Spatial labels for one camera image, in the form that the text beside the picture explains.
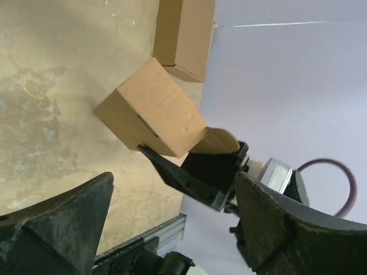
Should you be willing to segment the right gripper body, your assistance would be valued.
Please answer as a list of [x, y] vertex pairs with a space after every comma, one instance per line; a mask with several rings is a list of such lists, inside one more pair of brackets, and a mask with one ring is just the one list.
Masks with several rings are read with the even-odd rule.
[[235, 177], [239, 171], [248, 172], [248, 144], [239, 143], [238, 151], [230, 154], [189, 153], [182, 164], [183, 170], [204, 183], [203, 204], [222, 210], [235, 197]]

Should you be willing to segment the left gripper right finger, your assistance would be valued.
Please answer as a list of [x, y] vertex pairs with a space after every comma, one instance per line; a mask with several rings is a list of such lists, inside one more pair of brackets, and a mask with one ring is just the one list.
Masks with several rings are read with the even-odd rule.
[[366, 274], [366, 225], [314, 210], [244, 172], [235, 191], [248, 266], [256, 274]]

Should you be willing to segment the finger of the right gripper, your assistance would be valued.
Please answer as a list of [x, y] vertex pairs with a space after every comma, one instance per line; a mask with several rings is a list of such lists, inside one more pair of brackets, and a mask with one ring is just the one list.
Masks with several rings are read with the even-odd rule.
[[138, 145], [138, 150], [152, 163], [166, 185], [213, 210], [221, 211], [224, 208], [227, 196], [222, 191], [195, 178], [149, 147]]

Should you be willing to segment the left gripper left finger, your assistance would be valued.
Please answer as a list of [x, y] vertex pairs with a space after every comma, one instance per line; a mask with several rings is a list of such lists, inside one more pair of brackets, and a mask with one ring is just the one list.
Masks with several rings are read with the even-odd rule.
[[91, 274], [114, 190], [104, 172], [1, 216], [1, 274]]

